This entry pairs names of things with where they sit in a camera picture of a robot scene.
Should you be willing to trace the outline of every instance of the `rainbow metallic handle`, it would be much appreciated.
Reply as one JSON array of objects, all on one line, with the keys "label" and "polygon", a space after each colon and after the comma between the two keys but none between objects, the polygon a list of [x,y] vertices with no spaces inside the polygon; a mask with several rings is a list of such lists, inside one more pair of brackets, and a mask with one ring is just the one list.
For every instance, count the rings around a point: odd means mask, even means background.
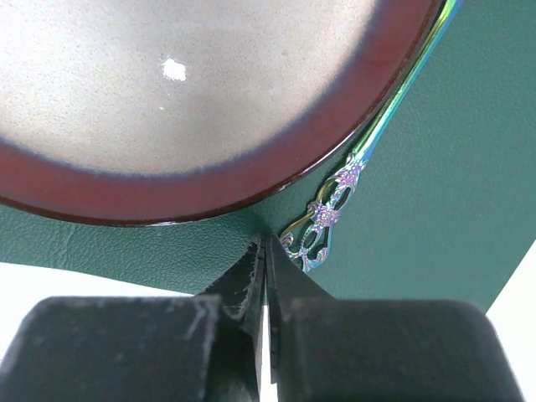
[{"label": "rainbow metallic handle", "polygon": [[289,224],[280,235],[289,257],[301,264],[305,272],[320,266],[329,255],[333,226],[341,217],[341,210],[355,193],[359,176],[367,164],[384,128],[396,111],[432,49],[445,32],[463,0],[446,0],[420,49],[415,64],[399,88],[388,98],[368,124],[365,132],[348,154],[346,161],[317,191],[300,218]]}]

